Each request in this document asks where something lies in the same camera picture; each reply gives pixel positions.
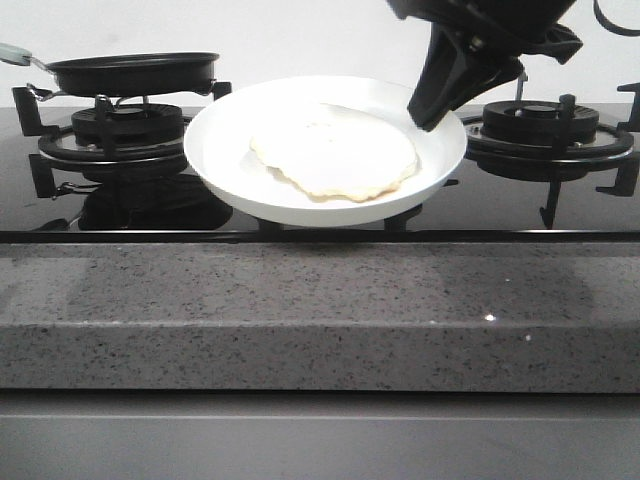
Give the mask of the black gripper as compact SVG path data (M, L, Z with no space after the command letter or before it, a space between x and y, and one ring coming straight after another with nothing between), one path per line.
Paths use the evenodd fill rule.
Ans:
M496 62L468 57L468 45L509 56L545 55L564 64L582 41L559 23L571 1L390 1L400 19L433 24L426 61L407 110L415 125L432 131L450 112L524 71L514 57Z

